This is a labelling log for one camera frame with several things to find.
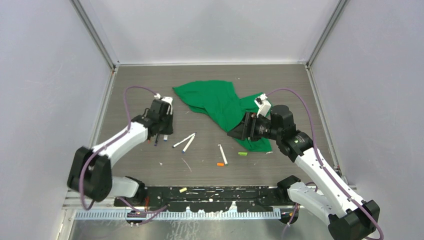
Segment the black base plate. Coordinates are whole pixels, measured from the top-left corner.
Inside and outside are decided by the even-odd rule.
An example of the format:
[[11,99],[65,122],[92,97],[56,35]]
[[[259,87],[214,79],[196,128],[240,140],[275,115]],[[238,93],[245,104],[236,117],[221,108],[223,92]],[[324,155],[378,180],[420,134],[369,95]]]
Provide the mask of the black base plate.
[[[179,189],[187,188],[180,193]],[[147,207],[149,212],[166,206],[169,212],[182,213],[187,209],[227,212],[235,204],[239,213],[271,211],[272,207],[290,206],[294,202],[276,186],[149,186],[141,197],[123,198],[133,207]]]

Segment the white marker green tip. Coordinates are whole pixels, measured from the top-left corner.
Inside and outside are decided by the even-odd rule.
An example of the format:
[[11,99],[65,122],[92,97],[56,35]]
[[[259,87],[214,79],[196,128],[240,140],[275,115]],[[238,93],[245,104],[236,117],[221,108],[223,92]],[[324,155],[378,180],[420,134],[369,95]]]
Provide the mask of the white marker green tip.
[[225,155],[224,149],[223,149],[223,147],[222,147],[222,145],[221,145],[221,144],[218,144],[218,147],[219,147],[219,150],[220,150],[220,153],[221,153],[222,159],[223,159],[223,164],[224,164],[225,166],[227,166],[227,165],[228,165],[228,160],[227,160],[227,158],[226,158],[226,155]]

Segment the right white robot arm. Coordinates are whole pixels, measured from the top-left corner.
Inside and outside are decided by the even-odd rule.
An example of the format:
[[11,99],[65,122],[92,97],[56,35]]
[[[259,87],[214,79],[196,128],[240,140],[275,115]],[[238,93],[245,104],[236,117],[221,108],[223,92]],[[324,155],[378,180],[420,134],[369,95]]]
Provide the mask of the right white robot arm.
[[317,193],[291,175],[277,184],[277,198],[283,205],[304,206],[324,222],[335,240],[362,240],[377,230],[380,207],[365,201],[349,187],[326,162],[313,140],[296,128],[286,105],[270,109],[270,118],[247,112],[228,136],[239,140],[274,140],[285,156],[301,168],[316,184]]

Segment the green cloth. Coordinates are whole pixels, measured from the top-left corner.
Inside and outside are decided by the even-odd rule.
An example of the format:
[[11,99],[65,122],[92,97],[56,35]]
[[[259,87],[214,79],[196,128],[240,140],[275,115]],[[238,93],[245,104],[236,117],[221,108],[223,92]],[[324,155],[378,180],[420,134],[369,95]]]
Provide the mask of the green cloth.
[[234,84],[225,80],[197,80],[172,88],[176,96],[194,113],[210,117],[224,132],[238,125],[247,112],[257,112],[258,92],[239,97]]

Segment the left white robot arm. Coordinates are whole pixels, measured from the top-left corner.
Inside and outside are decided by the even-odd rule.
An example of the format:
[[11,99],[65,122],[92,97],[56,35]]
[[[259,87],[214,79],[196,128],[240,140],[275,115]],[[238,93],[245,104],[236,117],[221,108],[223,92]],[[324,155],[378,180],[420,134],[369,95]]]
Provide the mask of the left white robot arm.
[[95,202],[106,197],[124,197],[133,206],[141,206],[147,197],[145,184],[133,177],[112,175],[113,166],[130,150],[160,135],[173,133],[173,98],[154,99],[142,115],[129,126],[92,148],[82,146],[74,154],[67,186]]

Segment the white marker blue tip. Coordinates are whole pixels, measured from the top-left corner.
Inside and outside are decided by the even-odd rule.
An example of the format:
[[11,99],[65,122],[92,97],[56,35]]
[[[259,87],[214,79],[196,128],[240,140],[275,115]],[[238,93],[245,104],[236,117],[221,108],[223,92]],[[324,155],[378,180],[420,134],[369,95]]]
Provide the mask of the white marker blue tip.
[[185,145],[185,147],[183,148],[183,150],[181,151],[183,154],[188,150],[188,148],[190,147],[190,145],[192,144],[193,140],[195,139],[195,134],[193,134],[191,136],[191,138],[188,140],[187,144]]

